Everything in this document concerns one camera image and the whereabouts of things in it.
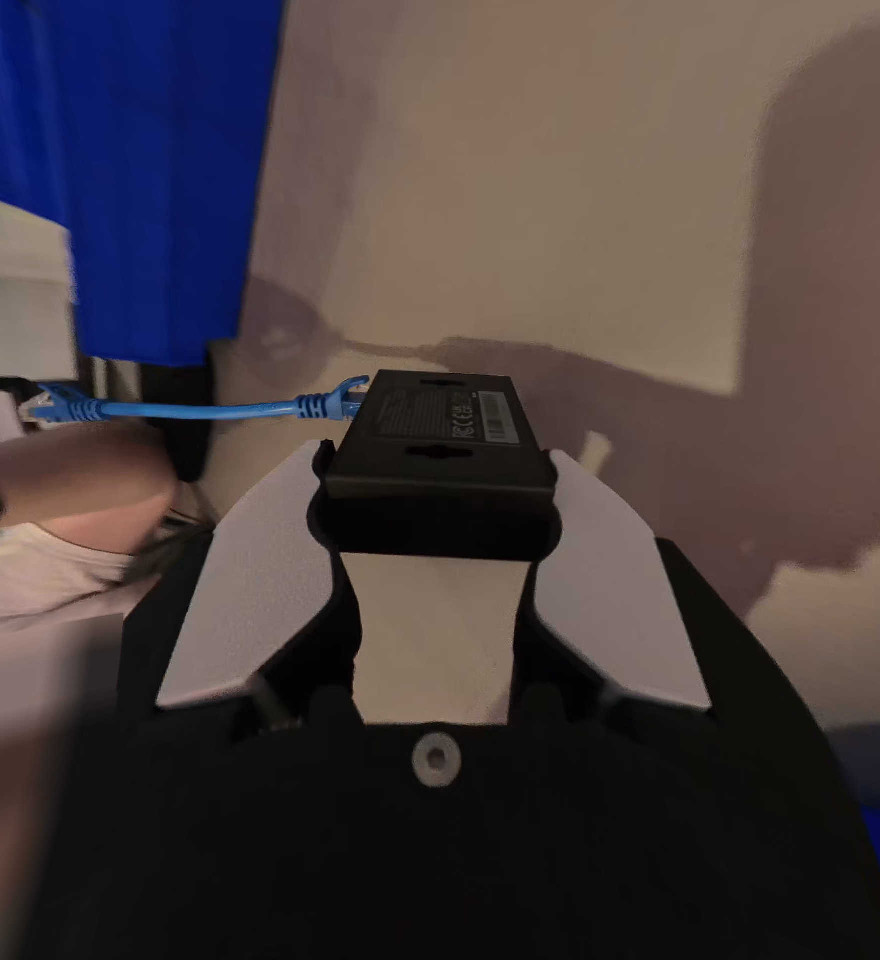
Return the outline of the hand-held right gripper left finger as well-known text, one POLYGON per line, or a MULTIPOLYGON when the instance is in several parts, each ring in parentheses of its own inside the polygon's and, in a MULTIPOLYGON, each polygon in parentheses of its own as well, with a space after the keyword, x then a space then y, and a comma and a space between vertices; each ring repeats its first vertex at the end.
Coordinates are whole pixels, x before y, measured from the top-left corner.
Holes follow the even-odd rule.
POLYGON ((353 692, 358 601, 321 530, 332 441, 310 440, 223 516, 158 689, 163 710, 269 691, 291 717, 326 687, 353 692))

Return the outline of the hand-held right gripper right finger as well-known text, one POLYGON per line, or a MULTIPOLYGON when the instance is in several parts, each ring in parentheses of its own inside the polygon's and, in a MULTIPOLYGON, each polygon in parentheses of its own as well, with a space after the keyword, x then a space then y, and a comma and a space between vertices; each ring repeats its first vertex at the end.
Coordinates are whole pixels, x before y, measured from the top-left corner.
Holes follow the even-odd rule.
POLYGON ((516 709, 552 686, 566 718, 626 702, 708 712, 710 695, 656 538, 618 494, 566 453, 556 473, 558 534, 528 570, 516 616, 516 709))

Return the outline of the black network switch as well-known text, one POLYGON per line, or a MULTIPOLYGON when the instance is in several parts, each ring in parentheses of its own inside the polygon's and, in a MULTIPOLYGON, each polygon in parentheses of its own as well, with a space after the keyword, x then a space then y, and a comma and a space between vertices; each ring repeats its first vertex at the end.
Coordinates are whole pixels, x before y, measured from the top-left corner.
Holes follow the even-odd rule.
POLYGON ((562 531, 507 376, 381 369, 314 469, 311 518, 341 553, 534 563, 562 531))

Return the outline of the person's left forearm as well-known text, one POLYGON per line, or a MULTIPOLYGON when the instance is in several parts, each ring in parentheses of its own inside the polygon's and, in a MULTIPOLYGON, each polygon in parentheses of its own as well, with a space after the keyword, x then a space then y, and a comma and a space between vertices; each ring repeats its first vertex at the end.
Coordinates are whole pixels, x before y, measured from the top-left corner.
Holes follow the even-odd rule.
POLYGON ((74 546, 132 555, 181 490, 157 430, 88 423, 0 443, 0 529, 32 524, 74 546))

